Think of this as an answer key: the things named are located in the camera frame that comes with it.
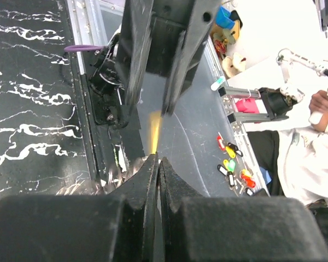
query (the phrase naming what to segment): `hand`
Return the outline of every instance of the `hand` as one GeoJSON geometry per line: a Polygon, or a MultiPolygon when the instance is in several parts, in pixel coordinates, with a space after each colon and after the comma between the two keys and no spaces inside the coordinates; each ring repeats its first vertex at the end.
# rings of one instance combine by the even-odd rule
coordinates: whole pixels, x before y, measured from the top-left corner
{"type": "Polygon", "coordinates": [[[327,92],[320,90],[316,94],[312,95],[312,99],[309,105],[311,112],[328,112],[328,96],[327,92]]]}

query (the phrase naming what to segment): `white wall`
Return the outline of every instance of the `white wall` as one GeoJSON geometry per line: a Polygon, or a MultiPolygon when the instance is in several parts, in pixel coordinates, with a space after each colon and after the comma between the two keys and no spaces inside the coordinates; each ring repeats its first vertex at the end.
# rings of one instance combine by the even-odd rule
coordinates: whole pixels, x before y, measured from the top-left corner
{"type": "Polygon", "coordinates": [[[247,68],[285,47],[312,58],[328,59],[328,38],[320,31],[312,0],[235,0],[243,28],[229,53],[247,58],[247,68]]]}

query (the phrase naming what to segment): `blue object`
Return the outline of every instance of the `blue object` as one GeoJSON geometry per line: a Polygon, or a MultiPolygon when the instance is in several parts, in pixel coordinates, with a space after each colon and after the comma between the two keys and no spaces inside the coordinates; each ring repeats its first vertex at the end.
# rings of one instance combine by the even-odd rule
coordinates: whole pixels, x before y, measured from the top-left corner
{"type": "Polygon", "coordinates": [[[263,179],[265,180],[265,183],[266,184],[270,183],[272,181],[272,178],[271,178],[269,172],[266,169],[262,168],[262,167],[260,167],[260,171],[262,173],[263,179]]]}
{"type": "Polygon", "coordinates": [[[220,6],[218,14],[216,15],[215,23],[222,28],[231,30],[235,26],[235,22],[230,19],[231,13],[220,6]]]}

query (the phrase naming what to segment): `white shirt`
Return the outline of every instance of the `white shirt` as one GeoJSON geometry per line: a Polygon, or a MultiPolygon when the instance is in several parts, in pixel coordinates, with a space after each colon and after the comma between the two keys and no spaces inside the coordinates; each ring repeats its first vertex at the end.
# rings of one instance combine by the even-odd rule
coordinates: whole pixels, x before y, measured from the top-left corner
{"type": "Polygon", "coordinates": [[[278,131],[278,176],[284,195],[304,205],[325,199],[328,204],[328,125],[278,131]]]}

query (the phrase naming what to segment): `blurred yellow stick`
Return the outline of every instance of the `blurred yellow stick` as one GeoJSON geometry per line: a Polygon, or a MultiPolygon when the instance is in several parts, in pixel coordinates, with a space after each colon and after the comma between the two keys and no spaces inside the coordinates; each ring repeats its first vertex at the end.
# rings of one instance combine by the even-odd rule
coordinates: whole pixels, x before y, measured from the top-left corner
{"type": "Polygon", "coordinates": [[[159,141],[159,135],[160,135],[160,128],[162,125],[162,117],[160,114],[160,111],[153,112],[149,115],[149,121],[150,121],[150,154],[155,154],[157,152],[158,148],[158,141],[159,141]]]}

